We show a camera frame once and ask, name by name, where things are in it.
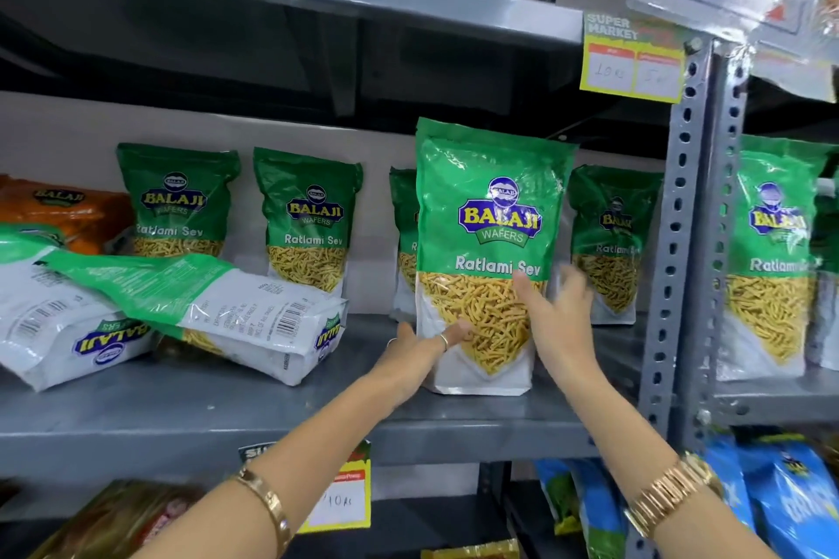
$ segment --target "price tag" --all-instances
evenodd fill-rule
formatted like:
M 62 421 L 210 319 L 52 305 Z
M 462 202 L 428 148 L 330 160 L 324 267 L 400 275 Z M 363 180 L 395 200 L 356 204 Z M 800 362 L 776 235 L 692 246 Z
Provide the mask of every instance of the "price tag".
M 586 13 L 580 88 L 676 104 L 685 72 L 686 35 L 645 18 Z
M 370 527 L 370 444 L 362 442 L 320 497 L 300 530 L 348 531 Z

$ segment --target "snack package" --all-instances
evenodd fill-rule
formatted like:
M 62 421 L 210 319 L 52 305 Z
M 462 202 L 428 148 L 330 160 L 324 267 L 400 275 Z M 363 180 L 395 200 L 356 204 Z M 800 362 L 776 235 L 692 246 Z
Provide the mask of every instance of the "snack package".
M 270 274 L 342 296 L 361 164 L 253 149 Z
M 574 489 L 571 469 L 565 461 L 554 458 L 534 460 L 533 466 L 554 518 L 554 535 L 581 532 L 580 501 Z
M 815 180 L 826 150 L 781 138 L 742 139 L 717 378 L 800 376 L 815 284 Z
M 0 184 L 0 222 L 51 225 L 73 252 L 110 255 L 128 239 L 133 214 L 125 193 L 8 179 Z
M 28 559 L 128 559 L 202 495 L 191 486 L 111 482 Z
M 424 550 L 419 554 L 419 559 L 519 559 L 519 556 L 519 542 L 509 539 L 506 542 L 468 545 L 463 548 Z
M 452 345 L 425 384 L 443 394 L 521 395 L 534 348 L 513 291 L 522 270 L 544 291 L 576 146 L 421 119 L 417 124 L 417 333 L 458 317 L 474 338 Z
M 343 333 L 345 300 L 246 274 L 208 255 L 85 257 L 56 250 L 43 261 L 99 290 L 131 318 L 285 384 L 299 384 Z
M 839 204 L 833 180 L 819 180 L 811 253 L 816 270 L 812 323 L 807 333 L 807 359 L 839 370 Z
M 42 267 L 52 251 L 63 250 L 49 234 L 0 229 L 0 364 L 36 391 L 139 356 L 155 340 L 149 325 Z
M 393 310 L 390 317 L 396 321 L 416 322 L 417 308 L 414 295 L 417 278 L 417 222 L 420 203 L 417 201 L 417 172 L 408 169 L 390 169 L 390 196 L 393 199 L 393 216 L 399 230 L 396 249 L 396 291 L 393 293 Z
M 742 477 L 737 443 L 730 433 L 715 434 L 705 447 L 705 461 L 722 482 L 725 502 L 737 518 L 754 532 L 754 517 Z
M 595 289 L 594 325 L 635 323 L 641 253 L 663 179 L 659 172 L 607 166 L 578 166 L 572 171 L 572 263 Z
M 623 559 L 626 534 L 612 484 L 598 460 L 567 460 L 589 559 Z
M 764 437 L 740 448 L 761 537 L 780 559 L 823 559 L 839 548 L 839 494 L 801 437 Z
M 227 236 L 236 151 L 186 151 L 120 144 L 117 158 L 134 207 L 134 254 L 218 256 Z

